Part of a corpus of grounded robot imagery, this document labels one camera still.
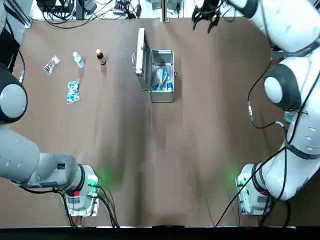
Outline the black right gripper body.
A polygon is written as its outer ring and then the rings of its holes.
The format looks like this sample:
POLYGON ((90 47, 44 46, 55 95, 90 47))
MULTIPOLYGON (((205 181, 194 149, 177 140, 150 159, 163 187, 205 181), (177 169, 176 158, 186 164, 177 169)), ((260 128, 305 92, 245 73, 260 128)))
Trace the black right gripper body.
POLYGON ((213 14, 219 7, 220 0, 204 0, 198 12, 200 14, 213 14))

